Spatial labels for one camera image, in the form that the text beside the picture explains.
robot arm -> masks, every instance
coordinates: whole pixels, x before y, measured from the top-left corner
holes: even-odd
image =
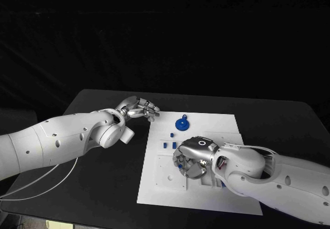
[[[111,147],[119,140],[129,143],[134,132],[126,126],[127,121],[146,116],[153,122],[160,109],[136,96],[120,106],[54,117],[22,131],[2,135],[0,180],[31,169],[62,164],[93,148]]]
[[[219,147],[204,137],[182,143],[173,162],[188,178],[202,178],[214,172],[240,196],[253,197],[312,223],[330,225],[330,168],[279,154],[261,155],[230,143]]]

